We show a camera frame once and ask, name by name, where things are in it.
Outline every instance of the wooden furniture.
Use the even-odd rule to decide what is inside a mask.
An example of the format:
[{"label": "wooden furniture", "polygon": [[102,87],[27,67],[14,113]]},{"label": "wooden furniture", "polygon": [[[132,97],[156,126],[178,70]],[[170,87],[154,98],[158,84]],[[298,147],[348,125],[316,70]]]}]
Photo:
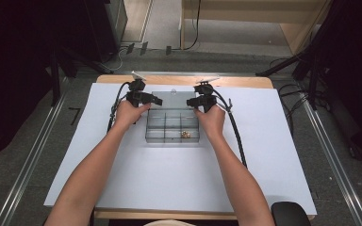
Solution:
[{"label": "wooden furniture", "polygon": [[[325,17],[331,0],[202,0],[200,20],[278,23],[293,55],[309,40]],[[182,0],[181,48],[185,48],[185,19],[196,19],[199,0]]]},{"label": "wooden furniture", "polygon": [[[178,75],[146,75],[147,85],[196,85],[196,81],[204,78],[212,78],[213,76],[178,76]],[[98,77],[97,83],[123,83],[132,81],[131,75],[109,75],[104,74]],[[265,77],[222,77],[222,79],[210,82],[214,87],[245,87],[245,88],[263,88],[272,89],[272,81]],[[234,215],[226,214],[196,214],[191,212],[172,213],[155,212],[155,211],[114,211],[111,209],[97,209],[95,211],[96,218],[129,218],[129,219],[236,219]]]}]

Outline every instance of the person's left arm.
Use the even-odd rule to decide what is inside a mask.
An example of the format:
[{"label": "person's left arm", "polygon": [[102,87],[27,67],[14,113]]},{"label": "person's left arm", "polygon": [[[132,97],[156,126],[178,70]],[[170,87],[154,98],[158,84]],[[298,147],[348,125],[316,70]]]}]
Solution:
[{"label": "person's left arm", "polygon": [[107,135],[78,164],[62,188],[45,225],[87,225],[110,174],[114,158],[129,126],[150,105],[138,108],[120,103],[117,119]]}]

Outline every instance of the small yellow object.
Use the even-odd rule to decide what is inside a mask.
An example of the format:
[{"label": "small yellow object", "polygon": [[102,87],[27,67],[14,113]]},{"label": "small yellow object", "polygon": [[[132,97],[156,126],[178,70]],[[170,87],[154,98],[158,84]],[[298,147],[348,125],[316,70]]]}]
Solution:
[{"label": "small yellow object", "polygon": [[182,137],[182,138],[190,138],[190,133],[188,133],[187,131],[183,131],[183,132],[181,133],[181,137]]}]

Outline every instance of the person's right arm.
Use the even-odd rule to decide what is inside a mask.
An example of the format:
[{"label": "person's right arm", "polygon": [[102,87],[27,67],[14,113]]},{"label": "person's right arm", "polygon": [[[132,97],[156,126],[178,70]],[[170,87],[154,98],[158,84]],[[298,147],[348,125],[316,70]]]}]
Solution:
[{"label": "person's right arm", "polygon": [[207,113],[195,109],[195,114],[217,156],[228,199],[239,225],[274,225],[260,186],[235,156],[222,134],[224,111],[214,105]]}]

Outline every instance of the forearm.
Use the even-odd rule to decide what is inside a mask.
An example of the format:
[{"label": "forearm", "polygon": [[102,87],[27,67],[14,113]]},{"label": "forearm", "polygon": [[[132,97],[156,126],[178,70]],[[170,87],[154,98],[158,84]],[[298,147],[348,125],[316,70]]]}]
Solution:
[{"label": "forearm", "polygon": [[273,225],[269,206],[257,181],[240,163],[223,135],[210,138],[210,142],[239,225]]},{"label": "forearm", "polygon": [[60,192],[47,225],[79,225],[88,222],[92,208],[106,185],[125,131],[121,126],[114,125],[75,168]]}]

